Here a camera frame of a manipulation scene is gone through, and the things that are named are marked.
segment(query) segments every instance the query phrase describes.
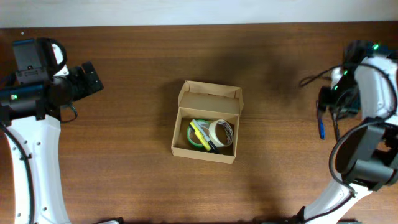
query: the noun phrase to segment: clear tape roll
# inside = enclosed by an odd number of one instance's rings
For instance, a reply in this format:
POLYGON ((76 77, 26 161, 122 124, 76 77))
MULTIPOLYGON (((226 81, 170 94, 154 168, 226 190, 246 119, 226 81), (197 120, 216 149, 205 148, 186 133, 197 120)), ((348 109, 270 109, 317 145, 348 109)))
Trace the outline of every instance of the clear tape roll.
POLYGON ((232 144, 232 142, 233 142, 233 137, 234 137, 234 133, 233 133, 231 125, 229 125, 229 123, 227 121, 223 120, 223 119, 219 119, 219 120, 214 121, 214 122, 212 122, 210 124, 209 135, 210 135, 211 141, 214 143, 214 145, 216 147, 227 147, 227 146, 230 146, 232 144), (217 134, 216 134, 217 125, 221 125, 224 128, 224 130, 225 130, 225 134, 226 134, 226 142, 225 142, 225 144, 222 143, 217 137, 217 134))

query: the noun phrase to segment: green tape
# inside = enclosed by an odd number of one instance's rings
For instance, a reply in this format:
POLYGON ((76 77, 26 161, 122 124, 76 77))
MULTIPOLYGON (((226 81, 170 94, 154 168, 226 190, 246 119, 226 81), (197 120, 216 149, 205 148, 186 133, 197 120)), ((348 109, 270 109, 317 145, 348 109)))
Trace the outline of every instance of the green tape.
MULTIPOLYGON (((205 121, 205 120, 201 120, 201 119, 200 119, 200 120, 197 120, 197 122, 198 122, 199 125, 201 125, 201 124, 203 124, 203 123, 208 124, 207 129, 208 129, 209 126, 210 126, 210 123, 209 123, 208 121, 205 121)), ((187 139, 188 139, 189 143, 191 143, 192 146, 194 146, 194 147, 196 147, 196 148, 198 148, 198 149, 203 148, 203 145, 202 145, 202 144, 194 143, 194 142, 189 138, 189 135, 190 135, 191 131, 193 131, 193 130, 188 126, 188 128, 187 128, 187 139)))

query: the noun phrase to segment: wire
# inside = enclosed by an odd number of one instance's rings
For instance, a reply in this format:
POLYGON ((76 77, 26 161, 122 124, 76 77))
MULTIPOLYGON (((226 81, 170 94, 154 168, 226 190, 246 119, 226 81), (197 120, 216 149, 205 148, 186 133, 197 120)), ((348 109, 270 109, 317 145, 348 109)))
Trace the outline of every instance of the wire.
POLYGON ((68 120, 68 121, 61 121, 61 124, 66 124, 66 123, 72 122, 72 121, 76 120, 76 118, 77 118, 77 116, 78 116, 77 110, 76 110, 76 108, 75 108, 75 106, 74 106, 73 104, 69 104, 68 107, 69 107, 69 108, 73 111, 73 113, 75 114, 75 118, 70 119, 70 120, 68 120))
POLYGON ((2 131, 4 131, 5 134, 11 139, 11 141, 16 145, 18 148, 21 158, 20 160, 24 161, 25 164, 25 169, 26 169, 26 175, 27 175, 27 185, 29 188, 29 202, 30 202, 30 211, 29 211, 29 223, 33 224, 34 222, 34 215, 35 215, 35 196, 34 196, 34 191, 33 191, 33 178, 32 178, 32 171, 30 169, 28 157, 26 156, 26 152, 24 148, 21 146, 19 141, 16 139, 16 137, 5 127, 5 125, 0 124, 0 128, 2 131))
POLYGON ((300 82, 298 83, 298 85, 299 85, 299 87, 305 87, 306 85, 310 84, 310 83, 313 82, 314 80, 316 80, 316 79, 318 79, 318 78, 321 78, 324 74, 326 74, 326 73, 332 71, 332 70, 335 69, 335 68, 340 68, 340 67, 342 67, 342 66, 343 66, 343 65, 335 65, 335 66, 333 66, 333 67, 331 67, 331 68, 328 68, 327 70, 325 70, 325 71, 319 73, 318 75, 311 75, 311 76, 309 76, 309 77, 305 77, 305 78, 303 78, 303 79, 300 80, 300 82))
POLYGON ((336 141, 340 138, 340 130, 338 129, 338 115, 336 113, 331 114, 331 120, 333 121, 333 129, 335 130, 336 141))
POLYGON ((307 222, 309 222, 309 221, 312 221, 312 220, 317 219, 317 218, 320 218, 320 217, 327 216, 327 215, 329 215, 329 214, 331 214, 331 213, 337 211, 338 209, 340 209, 341 207, 343 207, 347 202, 349 202, 352 198, 354 198, 354 195, 351 193, 351 194, 348 196, 348 198, 346 198, 346 200, 342 201, 342 202, 341 202, 339 205, 337 205, 335 208, 332 208, 332 209, 331 209, 330 211, 328 211, 328 212, 321 213, 321 214, 319 214, 319 215, 315 215, 315 216, 313 216, 313 217, 311 217, 311 218, 308 218, 308 219, 304 220, 304 223, 307 223, 307 222))
MULTIPOLYGON (((311 80, 311 79, 313 79, 314 77, 315 77, 315 75, 309 75, 309 76, 307 76, 307 77, 301 79, 301 80, 300 80, 300 84, 301 84, 302 82, 304 82, 305 80, 311 80)), ((331 81, 331 77, 320 77, 320 78, 321 78, 321 79, 324 79, 324 80, 331 81)))
POLYGON ((349 88, 349 89, 347 89, 346 91, 344 91, 344 93, 343 94, 341 94, 340 96, 339 96, 339 98, 337 99, 337 101, 336 101, 336 103, 335 103, 335 105, 334 105, 334 108, 339 108, 339 112, 345 107, 345 106, 348 106, 348 105, 350 105, 354 100, 355 100, 355 97, 357 96, 357 93, 358 93, 358 88, 349 88), (347 93, 353 93, 352 94, 352 96, 353 97, 351 97, 351 99, 349 99, 349 101, 345 101, 345 103, 342 105, 342 106, 339 106, 338 107, 338 103, 340 102, 340 100, 342 100, 343 98, 344 98, 344 96, 347 94, 347 93))

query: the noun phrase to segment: white wall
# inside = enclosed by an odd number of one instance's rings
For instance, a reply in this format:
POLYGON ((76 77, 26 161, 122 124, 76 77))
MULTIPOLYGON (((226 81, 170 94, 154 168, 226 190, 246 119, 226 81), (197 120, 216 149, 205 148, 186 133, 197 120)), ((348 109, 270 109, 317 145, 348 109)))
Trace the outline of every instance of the white wall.
POLYGON ((0 27, 398 20, 398 0, 0 0, 0 27))

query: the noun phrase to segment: box lid flap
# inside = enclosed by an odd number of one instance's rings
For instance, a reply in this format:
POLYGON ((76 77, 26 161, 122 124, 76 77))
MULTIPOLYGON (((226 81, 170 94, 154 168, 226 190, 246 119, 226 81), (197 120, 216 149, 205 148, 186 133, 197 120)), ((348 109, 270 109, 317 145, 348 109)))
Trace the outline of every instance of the box lid flap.
POLYGON ((178 106, 197 110, 241 114, 242 88, 195 81, 185 81, 178 96, 178 106))

